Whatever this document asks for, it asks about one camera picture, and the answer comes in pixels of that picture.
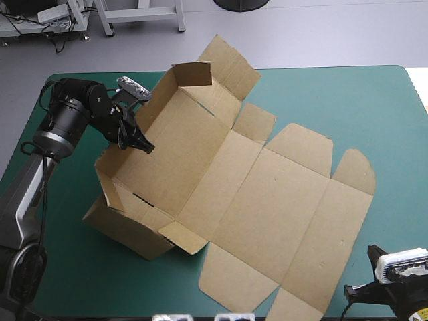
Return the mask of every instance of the green table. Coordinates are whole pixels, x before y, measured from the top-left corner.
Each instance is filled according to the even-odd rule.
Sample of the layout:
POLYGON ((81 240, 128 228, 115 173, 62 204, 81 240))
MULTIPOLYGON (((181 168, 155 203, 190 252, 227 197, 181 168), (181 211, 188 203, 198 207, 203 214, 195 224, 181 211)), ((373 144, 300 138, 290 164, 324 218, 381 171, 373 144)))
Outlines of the green table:
MULTIPOLYGON (((428 117, 406 71, 399 66, 260 72, 263 77, 247 100, 278 115, 272 136, 296 122, 333 140, 334 169, 346 149, 358 148, 377 174, 374 201, 327 312, 327 316, 337 316, 346 303, 343 285, 372 280, 367 245, 375 243, 390 252, 427 246, 428 117)), ((124 74, 152 88, 163 73, 51 78, 87 78, 113 88, 115 79, 124 74)), ((40 108, 33 111, 21 141, 31 139, 43 116, 40 108)), ((150 316, 159 312, 212 316, 225 311, 198 288, 205 251, 189 257, 174 249, 147 262, 81 222, 101 193, 93 164, 106 146, 101 134, 87 129, 74 155, 60 163, 51 179, 46 240, 49 264, 36 308, 62 316, 150 316)), ((1 191, 26 158, 15 151, 1 191)), ((271 295, 257 309, 258 316, 266 315, 273 298, 271 295)), ((391 312, 356 305, 349 315, 387 316, 391 312)))

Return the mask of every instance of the yellow label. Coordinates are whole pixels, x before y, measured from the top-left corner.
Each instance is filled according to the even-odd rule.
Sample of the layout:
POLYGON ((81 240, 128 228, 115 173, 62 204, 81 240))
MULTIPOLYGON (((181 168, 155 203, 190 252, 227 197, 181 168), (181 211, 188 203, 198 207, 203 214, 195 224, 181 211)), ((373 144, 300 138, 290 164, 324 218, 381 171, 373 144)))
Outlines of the yellow label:
POLYGON ((428 308, 420 309, 412 314, 409 321, 428 321, 428 308))
POLYGON ((419 310, 418 315, 421 316, 423 321, 427 321, 428 320, 428 308, 424 308, 422 310, 419 310))

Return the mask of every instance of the black robotic arm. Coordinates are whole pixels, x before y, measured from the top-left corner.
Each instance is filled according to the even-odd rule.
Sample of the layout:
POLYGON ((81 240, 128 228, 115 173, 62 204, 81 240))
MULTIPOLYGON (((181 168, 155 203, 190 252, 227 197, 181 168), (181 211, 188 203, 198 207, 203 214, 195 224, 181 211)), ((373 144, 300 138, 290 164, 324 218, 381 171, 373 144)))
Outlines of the black robotic arm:
POLYGON ((134 113, 151 99, 150 91, 126 76, 118 78, 118 87, 112 98, 104 84, 89 80, 63 78, 43 87, 40 104, 51 88, 47 114, 33 140, 21 147, 28 162, 0 197, 0 320, 48 320, 25 309, 47 263, 44 225, 35 214, 55 166, 74 152, 86 127, 93 126, 120 149, 153 151, 134 113))

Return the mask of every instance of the gray floor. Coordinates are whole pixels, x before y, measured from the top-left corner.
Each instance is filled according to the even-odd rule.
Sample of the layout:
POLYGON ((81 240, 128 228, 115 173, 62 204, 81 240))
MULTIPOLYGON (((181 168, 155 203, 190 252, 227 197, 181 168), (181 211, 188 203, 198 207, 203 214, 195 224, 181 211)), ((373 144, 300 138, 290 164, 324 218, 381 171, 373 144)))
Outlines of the gray floor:
POLYGON ((185 33, 175 21, 151 21, 117 25, 116 36, 106 38, 93 14, 90 42, 68 43, 59 55, 40 36, 0 48, 0 174, 54 73, 165 70, 196 59, 216 33, 256 68, 428 66, 428 0, 271 0, 249 13, 224 11, 212 0, 183 1, 185 33))

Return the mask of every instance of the cardboard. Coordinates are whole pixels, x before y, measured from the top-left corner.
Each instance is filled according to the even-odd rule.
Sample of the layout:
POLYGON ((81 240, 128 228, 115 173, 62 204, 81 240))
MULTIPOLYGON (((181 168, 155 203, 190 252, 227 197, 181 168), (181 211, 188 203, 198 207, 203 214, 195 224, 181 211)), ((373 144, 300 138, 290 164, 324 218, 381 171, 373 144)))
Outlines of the cardboard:
POLYGON ((366 157, 243 99, 259 74, 215 37, 200 62, 174 65, 137 112, 156 146, 110 146, 96 163, 104 196, 84 220, 147 259, 211 242, 200 288, 234 312, 277 287, 269 321, 319 320, 375 193, 366 157))

